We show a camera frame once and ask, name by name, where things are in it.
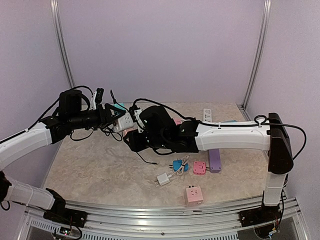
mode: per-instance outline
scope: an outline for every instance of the pink power strip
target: pink power strip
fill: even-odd
[[[206,173],[206,163],[204,161],[195,161],[193,163],[193,173],[196,175],[205,175]]]

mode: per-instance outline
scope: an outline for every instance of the black cable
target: black cable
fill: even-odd
[[[41,209],[42,211],[47,212],[48,214],[55,215],[55,216],[57,216],[58,218],[60,218],[61,220],[63,220],[63,221],[66,221],[66,222],[70,222],[70,221],[71,221],[71,220],[68,220],[68,219],[66,219],[66,218],[64,218],[64,217],[62,217],[62,216],[54,213],[54,212],[51,212],[51,211],[48,212],[46,209],[44,209],[44,208],[42,208],[42,207],[36,206],[36,208],[37,208],[37,209]],[[78,229],[79,233],[80,233],[80,236],[77,237],[77,238],[70,238],[70,239],[64,239],[64,240],[80,240],[80,239],[82,239],[83,234],[82,234],[82,231],[80,230],[80,228],[79,228],[78,226],[73,226],[73,225],[71,224],[71,222],[70,222],[70,226],[71,226],[71,227],[76,227],[76,228]]]
[[[88,135],[88,136],[86,136],[86,137],[84,137],[84,138],[79,138],[79,139],[74,139],[74,138],[72,138],[72,134],[74,134],[74,130],[72,130],[72,133],[70,134],[70,139],[71,140],[73,140],[73,141],[75,141],[75,142],[79,142],[79,141],[82,141],[82,140],[85,140],[85,139],[87,139],[87,138],[89,138],[89,137],[91,137],[91,135],[94,133],[94,129],[91,127],[90,128],[91,130],[92,130],[92,132]]]
[[[110,95],[111,95],[111,98],[112,98],[112,100],[113,100],[113,104],[118,104],[118,106],[120,106],[121,108],[124,108],[127,112],[129,112],[129,110],[128,110],[125,106],[121,106],[121,105],[117,102],[117,100],[116,100],[116,98],[115,98],[115,95],[114,95],[114,92],[112,91],[112,89],[110,90]]]
[[[9,201],[7,201],[7,203],[8,203],[8,207],[7,208],[5,208],[3,205],[2,205],[2,201],[0,202],[0,206],[1,206],[1,208],[3,209],[3,210],[5,210],[5,211],[9,211],[9,209],[10,209],[10,202]]]
[[[278,228],[280,227],[280,224],[281,224],[282,218],[284,216],[284,212],[285,212],[285,201],[284,201],[284,196],[283,196],[284,193],[285,193],[285,191],[282,189],[282,192],[281,192],[282,212],[281,212]]]
[[[91,90],[91,88],[90,88],[90,87],[88,87],[88,86],[85,86],[85,85],[75,86],[75,87],[73,87],[73,88],[70,88],[70,90],[80,89],[80,88],[88,89],[88,90],[90,91],[90,93],[91,93],[91,97],[93,97],[93,96],[94,96],[94,92]]]
[[[295,160],[298,155],[303,151],[303,149],[305,148],[306,144],[307,144],[307,134],[305,132],[305,130],[303,130],[301,127],[296,126],[296,125],[291,125],[291,124],[284,124],[284,123],[263,123],[263,125],[273,125],[273,126],[283,126],[283,127],[288,127],[288,128],[294,128],[294,129],[298,129],[303,133],[304,136],[304,141],[303,141],[303,145],[300,148],[300,150],[294,155],[294,157],[292,158],[293,160]]]
[[[79,88],[88,89],[88,90],[91,92],[91,95],[92,95],[92,96],[94,95],[93,92],[92,92],[92,90],[90,89],[90,87],[84,86],[84,85],[75,86],[75,87],[71,88],[70,90],[79,89]],[[40,116],[30,127],[28,127],[28,131],[29,131],[30,129],[32,129],[32,128],[47,114],[47,112],[49,112],[49,111],[57,104],[57,102],[59,102],[59,98],[58,98],[57,100],[55,100],[55,102],[54,102],[51,106],[49,106],[49,107],[47,108],[47,110],[45,110],[44,113],[41,114],[41,116]],[[23,130],[23,131],[20,131],[20,132],[18,132],[18,133],[16,133],[16,134],[12,135],[12,136],[9,136],[9,137],[1,140],[1,141],[0,141],[0,144],[3,144],[4,142],[6,142],[6,141],[8,141],[8,140],[10,140],[10,139],[13,139],[13,138],[15,138],[15,137],[17,137],[17,136],[19,136],[19,135],[21,135],[21,134],[24,134],[25,132],[26,132],[26,130]]]
[[[153,104],[157,104],[157,105],[162,106],[162,107],[164,107],[166,109],[169,109],[170,111],[174,112],[175,114],[177,114],[179,117],[181,117],[184,120],[196,121],[199,124],[202,124],[202,125],[205,125],[205,126],[210,126],[210,127],[218,127],[218,128],[219,127],[220,128],[222,128],[222,127],[258,127],[259,125],[269,125],[269,126],[282,126],[282,127],[298,129],[303,133],[304,142],[303,142],[303,145],[302,145],[301,149],[292,158],[293,160],[297,158],[297,156],[303,151],[303,149],[305,148],[305,146],[307,144],[307,134],[301,127],[296,126],[296,125],[291,125],[291,124],[285,124],[285,123],[269,123],[269,122],[266,122],[268,120],[268,118],[265,115],[257,115],[254,118],[255,124],[212,124],[212,123],[206,123],[206,122],[202,122],[200,120],[196,120],[193,117],[183,116],[177,110],[175,110],[175,109],[173,109],[173,108],[171,108],[171,107],[169,107],[169,106],[167,106],[165,104],[162,104],[160,102],[156,102],[156,101],[153,101],[153,100],[150,100],[150,99],[147,99],[147,98],[137,98],[136,100],[134,100],[132,105],[135,106],[137,104],[137,102],[139,102],[139,101],[146,101],[146,102],[150,102],[150,103],[153,103]]]
[[[158,155],[160,155],[160,156],[167,156],[167,155],[174,154],[173,151],[161,153],[161,152],[158,152],[155,148],[152,148],[152,150],[153,150],[156,154],[158,154]]]
[[[193,121],[193,122],[197,122],[201,125],[205,125],[205,126],[210,126],[210,127],[236,127],[236,128],[241,128],[241,127],[257,127],[259,126],[259,123],[254,123],[254,124],[213,124],[213,123],[206,123],[206,122],[202,122],[200,120],[196,120],[195,117],[190,117],[190,116],[183,116],[180,112],[178,112],[177,110],[163,104],[163,103],[160,103],[160,102],[157,102],[157,101],[153,101],[153,100],[150,100],[150,99],[147,99],[147,98],[137,98],[136,100],[134,100],[133,102],[133,106],[137,104],[137,102],[139,101],[145,101],[145,102],[150,102],[150,103],[153,103],[153,104],[157,104],[159,106],[162,106],[166,109],[169,109],[170,111],[174,112],[175,114],[177,114],[180,118],[184,119],[184,120],[190,120],[190,121]]]
[[[142,161],[144,161],[146,164],[158,164],[157,162],[149,162],[149,161],[146,161],[144,160],[144,158],[138,153],[136,152],[136,154],[138,154],[138,156],[142,159]]]
[[[119,133],[119,132],[114,132],[110,127],[106,127],[105,129],[100,129],[101,132],[103,132],[107,137],[109,137],[110,135],[112,135],[112,137],[118,141],[121,142],[123,140],[123,136]]]

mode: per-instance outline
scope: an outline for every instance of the charger cable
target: charger cable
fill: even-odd
[[[182,160],[182,163],[181,163],[181,166],[176,170],[176,171],[173,171],[173,174],[176,174],[177,176],[182,176],[185,172],[185,166],[187,165],[188,161],[189,161],[189,157],[190,157],[190,154],[184,156],[181,160]]]

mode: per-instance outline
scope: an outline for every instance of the aluminum frame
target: aluminum frame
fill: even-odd
[[[218,236],[223,239],[223,236],[232,236],[238,231],[252,229],[252,226],[241,226],[239,212],[260,206],[261,200],[262,197],[254,197],[201,205],[196,208],[137,208],[69,201],[67,207],[88,213],[87,222],[82,231],[83,239],[198,240],[214,239]],[[297,200],[285,199],[284,206],[283,219],[293,218],[299,239],[308,240],[306,225]],[[18,240],[27,239],[31,226],[48,232],[53,228],[67,227],[45,220],[42,216],[42,210],[27,208]]]
[[[58,46],[60,50],[61,60],[63,64],[63,68],[65,70],[66,78],[70,88],[74,88],[76,86],[74,77],[71,72],[70,63],[68,54],[66,51],[64,35],[61,26],[60,14],[59,14],[59,6],[58,0],[50,0],[52,19],[55,28],[56,39],[58,41]]]
[[[244,110],[247,109],[250,97],[252,95],[254,85],[257,79],[258,70],[265,46],[266,36],[267,36],[267,30],[268,30],[268,23],[270,18],[270,12],[271,12],[271,0],[265,0],[264,1],[264,9],[262,14],[262,21],[261,21],[261,28],[259,33],[259,39],[258,39],[258,45],[256,47],[253,66],[250,74],[250,80],[248,84],[248,88],[246,90],[244,100],[242,103],[242,108]]]

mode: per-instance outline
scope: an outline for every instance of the white power adapter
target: white power adapter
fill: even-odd
[[[119,117],[115,121],[115,126],[113,126],[113,131],[115,133],[120,133],[123,130],[130,129],[134,127],[134,121],[132,120],[132,117],[130,113],[126,113],[122,117]]]
[[[167,173],[163,173],[163,174],[157,176],[156,178],[158,180],[159,185],[163,186],[163,185],[165,185],[167,183],[170,183],[170,179],[169,178],[171,178],[171,177],[172,177],[172,175],[167,175]]]

